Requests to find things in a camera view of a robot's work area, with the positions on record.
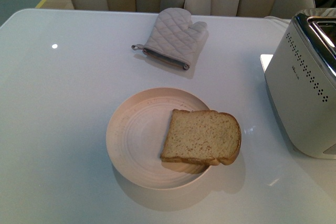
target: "oven mitt loop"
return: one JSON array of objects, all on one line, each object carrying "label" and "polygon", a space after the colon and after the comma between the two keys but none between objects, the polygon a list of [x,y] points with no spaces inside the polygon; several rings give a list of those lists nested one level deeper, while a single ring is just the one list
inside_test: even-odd
[{"label": "oven mitt loop", "polygon": [[205,22],[193,24],[187,10],[168,8],[159,13],[145,45],[132,45],[132,49],[187,70],[203,49],[206,28]]}]

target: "toaster vent hole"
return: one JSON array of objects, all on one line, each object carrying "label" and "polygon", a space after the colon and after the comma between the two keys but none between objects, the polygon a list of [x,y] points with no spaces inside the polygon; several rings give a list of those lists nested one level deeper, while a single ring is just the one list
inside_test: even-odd
[{"label": "toaster vent hole", "polygon": [[305,64],[304,58],[300,54],[299,50],[297,49],[297,46],[295,45],[290,33],[287,33],[286,39],[288,41],[290,48],[292,49],[292,52],[294,53],[294,56],[297,59],[297,62],[300,63],[300,67],[302,67],[302,71],[306,74],[306,77],[309,78],[309,82],[311,84],[314,84],[313,88],[317,90],[317,95],[321,98],[322,102],[327,102],[328,96],[323,94],[323,89],[319,88],[319,83],[316,82],[314,74],[311,72],[311,70],[308,69],[308,65]]}]

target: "white bread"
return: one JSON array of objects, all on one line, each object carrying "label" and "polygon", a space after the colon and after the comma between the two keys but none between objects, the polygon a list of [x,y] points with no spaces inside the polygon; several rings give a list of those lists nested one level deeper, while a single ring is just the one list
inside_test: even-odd
[{"label": "white bread", "polygon": [[230,114],[174,109],[160,159],[200,165],[229,165],[237,158],[242,134]]}]

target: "table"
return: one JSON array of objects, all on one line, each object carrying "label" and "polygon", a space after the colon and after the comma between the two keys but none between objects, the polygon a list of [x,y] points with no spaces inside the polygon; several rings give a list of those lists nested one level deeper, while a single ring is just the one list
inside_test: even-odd
[{"label": "table", "polygon": [[[209,37],[183,71],[131,49],[156,16],[26,9],[0,28],[0,223],[335,223],[335,160],[294,150],[266,92],[259,58],[287,24],[192,16]],[[236,161],[169,191],[121,176],[108,122],[125,99],[156,87],[234,115]]]}]

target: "bread crust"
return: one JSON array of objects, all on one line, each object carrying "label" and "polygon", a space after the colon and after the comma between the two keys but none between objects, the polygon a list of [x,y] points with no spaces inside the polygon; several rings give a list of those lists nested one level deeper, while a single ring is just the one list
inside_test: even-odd
[{"label": "bread crust", "polygon": [[[209,114],[209,113],[218,113],[220,115],[223,115],[224,117],[230,118],[234,123],[235,123],[235,130],[237,131],[237,138],[235,139],[235,141],[237,141],[237,145],[235,150],[233,150],[232,155],[230,156],[220,156],[220,157],[213,157],[211,159],[201,159],[201,158],[195,158],[195,157],[181,157],[181,156],[167,156],[166,155],[166,149],[169,148],[168,144],[169,144],[169,139],[171,139],[171,134],[173,134],[173,127],[174,124],[176,123],[176,113],[179,114],[187,114],[187,113],[194,113],[197,112],[199,114]],[[171,163],[189,163],[189,164],[196,164],[196,165],[219,165],[220,163],[224,164],[224,165],[230,165],[232,164],[237,156],[239,155],[239,151],[240,151],[240,145],[241,145],[241,139],[242,139],[242,133],[240,130],[240,126],[238,121],[236,120],[236,118],[234,116],[232,116],[229,113],[226,112],[217,112],[215,110],[203,110],[203,111],[187,111],[187,110],[178,110],[178,109],[174,109],[172,112],[172,118],[170,121],[170,125],[169,125],[169,130],[164,142],[164,146],[163,146],[163,151],[160,154],[160,159],[163,162],[171,162]]]}]

